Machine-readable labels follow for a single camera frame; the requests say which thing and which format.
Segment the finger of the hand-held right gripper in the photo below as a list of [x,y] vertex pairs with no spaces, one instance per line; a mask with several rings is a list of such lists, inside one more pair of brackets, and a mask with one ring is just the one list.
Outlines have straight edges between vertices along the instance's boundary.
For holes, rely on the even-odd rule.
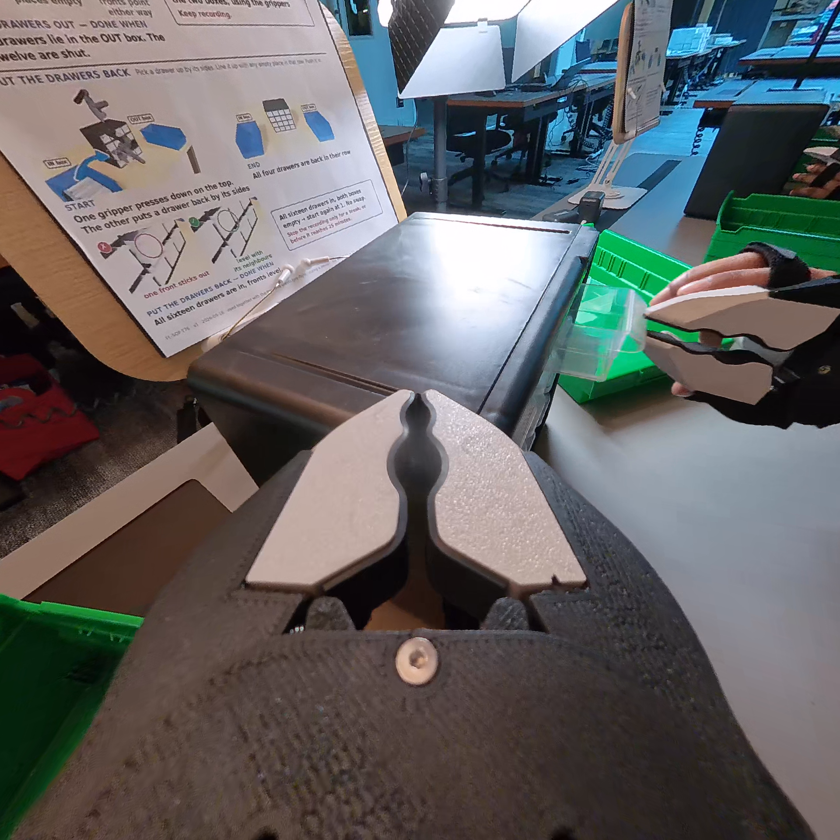
[[657,331],[647,331],[644,351],[671,380],[695,394],[755,405],[774,386],[773,365],[752,351],[715,349]]
[[688,333],[749,337],[770,350],[791,351],[827,331],[838,310],[773,297],[762,287],[732,287],[675,297],[648,308],[645,318]]

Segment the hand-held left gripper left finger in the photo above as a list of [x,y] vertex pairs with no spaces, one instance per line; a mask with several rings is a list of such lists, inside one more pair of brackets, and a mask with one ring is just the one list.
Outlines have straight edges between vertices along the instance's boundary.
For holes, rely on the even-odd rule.
[[394,457],[414,397],[398,391],[314,447],[245,576],[248,587],[323,594],[399,548],[407,499]]

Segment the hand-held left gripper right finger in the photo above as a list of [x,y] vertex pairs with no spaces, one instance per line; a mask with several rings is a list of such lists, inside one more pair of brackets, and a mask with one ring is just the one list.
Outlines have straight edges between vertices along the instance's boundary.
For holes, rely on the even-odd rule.
[[423,401],[441,456],[428,500],[429,535],[444,556],[446,599],[576,590],[586,575],[521,448],[441,392]]

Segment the clear plastic drawer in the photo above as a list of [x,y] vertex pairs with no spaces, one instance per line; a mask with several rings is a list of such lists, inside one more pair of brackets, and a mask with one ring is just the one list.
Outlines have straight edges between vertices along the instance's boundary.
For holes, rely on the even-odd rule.
[[606,381],[621,359],[644,351],[646,300],[629,287],[586,280],[560,327],[553,361],[561,375]]

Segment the black drawer cabinet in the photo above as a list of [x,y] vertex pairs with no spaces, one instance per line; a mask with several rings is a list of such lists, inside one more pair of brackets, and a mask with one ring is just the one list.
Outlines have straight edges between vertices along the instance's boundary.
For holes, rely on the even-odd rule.
[[593,227],[415,213],[194,362],[187,381],[251,479],[400,390],[513,436]]

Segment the background work desk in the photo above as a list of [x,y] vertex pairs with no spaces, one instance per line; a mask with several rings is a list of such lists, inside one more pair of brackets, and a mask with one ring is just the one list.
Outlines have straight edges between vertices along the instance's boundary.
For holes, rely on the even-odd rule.
[[[513,140],[505,150],[488,154],[483,161],[460,161],[462,168],[448,178],[448,184],[470,179],[473,207],[484,202],[491,179],[504,186],[574,185],[577,177],[567,180],[551,169],[557,161],[568,161],[577,172],[587,157],[611,138],[615,83],[614,71],[586,70],[553,85],[522,84],[450,97],[447,141],[452,134],[477,130],[483,146],[485,129],[508,131]],[[457,155],[448,150],[448,143],[446,148],[447,153]]]

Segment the person's right hand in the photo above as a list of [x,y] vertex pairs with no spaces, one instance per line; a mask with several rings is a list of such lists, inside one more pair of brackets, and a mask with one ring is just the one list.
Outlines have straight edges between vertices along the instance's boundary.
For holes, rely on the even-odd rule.
[[692,293],[732,287],[767,287],[770,268],[760,254],[749,251],[690,268],[668,283],[649,307]]

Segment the green plastic bin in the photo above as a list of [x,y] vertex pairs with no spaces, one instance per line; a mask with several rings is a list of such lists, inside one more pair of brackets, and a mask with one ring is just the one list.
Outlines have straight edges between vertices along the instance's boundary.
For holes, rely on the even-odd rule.
[[88,731],[140,616],[1,595],[1,838]]
[[752,242],[794,252],[809,267],[838,274],[838,200],[802,196],[728,198],[711,254],[724,259]]
[[[678,259],[608,230],[601,233],[597,240],[584,281],[595,280],[607,286],[632,288],[648,305],[670,281],[687,269],[688,265]],[[666,380],[667,375],[643,351],[636,357],[616,362],[604,382],[560,375],[559,387],[576,403],[583,405]]]

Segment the dark grey box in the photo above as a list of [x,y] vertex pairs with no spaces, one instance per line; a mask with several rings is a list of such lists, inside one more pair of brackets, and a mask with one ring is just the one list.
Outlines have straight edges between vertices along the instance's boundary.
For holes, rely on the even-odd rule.
[[829,109],[822,99],[733,104],[684,214],[715,221],[731,194],[780,194]]

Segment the small wooden sheet stand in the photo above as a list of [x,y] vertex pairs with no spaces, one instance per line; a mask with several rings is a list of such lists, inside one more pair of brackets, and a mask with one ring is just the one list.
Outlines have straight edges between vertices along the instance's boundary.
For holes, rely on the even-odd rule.
[[628,152],[631,150],[633,142],[638,136],[643,134],[641,133],[637,137],[632,138],[624,131],[625,84],[627,73],[627,65],[625,62],[627,60],[628,41],[631,37],[632,11],[633,2],[631,2],[623,12],[622,23],[619,31],[616,83],[613,96],[612,140],[606,148],[590,184],[580,192],[569,197],[569,201],[573,205],[578,204],[581,195],[587,190],[601,190],[605,193],[605,201],[603,205],[604,209],[625,211],[634,205],[635,202],[643,197],[647,192],[647,189],[643,187],[618,185],[615,182],[618,172],[625,162]]

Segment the brown flat panel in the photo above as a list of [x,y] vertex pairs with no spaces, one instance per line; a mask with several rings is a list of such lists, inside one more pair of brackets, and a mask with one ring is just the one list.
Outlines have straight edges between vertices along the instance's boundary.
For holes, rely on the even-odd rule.
[[189,480],[24,599],[144,616],[231,514],[200,482]]

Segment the small instruction sheet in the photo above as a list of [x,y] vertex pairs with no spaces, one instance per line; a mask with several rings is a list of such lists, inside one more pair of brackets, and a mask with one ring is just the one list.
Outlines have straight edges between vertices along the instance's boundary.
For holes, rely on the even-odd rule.
[[626,58],[624,131],[635,138],[659,122],[671,1],[635,1]]

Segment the black slanted pole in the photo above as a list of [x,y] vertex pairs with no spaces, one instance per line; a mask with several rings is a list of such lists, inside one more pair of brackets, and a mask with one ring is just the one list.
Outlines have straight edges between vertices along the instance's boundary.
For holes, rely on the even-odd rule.
[[837,22],[839,15],[839,1],[833,1],[829,4],[826,13],[824,13],[821,17],[821,24],[818,31],[818,35],[816,37],[816,41],[812,47],[812,50],[809,56],[806,58],[804,64],[800,67],[797,71],[795,82],[793,85],[794,90],[798,90],[807,77],[811,75],[812,69],[814,64],[816,63],[817,57],[825,45],[826,41],[828,40],[833,28],[835,27],[835,23]]

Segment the red cloth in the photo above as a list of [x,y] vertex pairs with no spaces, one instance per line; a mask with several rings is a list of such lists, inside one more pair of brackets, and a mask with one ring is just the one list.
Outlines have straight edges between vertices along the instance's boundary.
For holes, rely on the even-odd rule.
[[36,358],[1,359],[1,474],[21,481],[99,438],[88,416]]

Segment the black office chair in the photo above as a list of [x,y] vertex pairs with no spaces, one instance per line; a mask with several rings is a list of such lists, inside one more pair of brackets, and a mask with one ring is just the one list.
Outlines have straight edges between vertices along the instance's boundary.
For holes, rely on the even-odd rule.
[[480,132],[477,130],[455,133],[448,138],[448,150],[457,153],[462,162],[484,160],[488,154],[504,151],[511,145],[512,133],[504,129],[485,129],[484,145],[480,145]]

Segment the metal light stand pole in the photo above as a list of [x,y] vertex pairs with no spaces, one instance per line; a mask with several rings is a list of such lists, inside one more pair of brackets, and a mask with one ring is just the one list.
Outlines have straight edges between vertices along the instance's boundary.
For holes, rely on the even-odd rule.
[[434,109],[434,167],[431,181],[431,193],[434,197],[436,212],[446,212],[448,206],[447,176],[447,96],[433,99]]

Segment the white softbox light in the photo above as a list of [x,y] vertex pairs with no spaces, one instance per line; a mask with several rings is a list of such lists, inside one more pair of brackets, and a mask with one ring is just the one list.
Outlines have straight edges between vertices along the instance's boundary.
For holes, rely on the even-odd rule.
[[384,1],[401,99],[502,90],[508,84],[501,24],[516,32],[511,77],[519,79],[613,5],[608,1]]

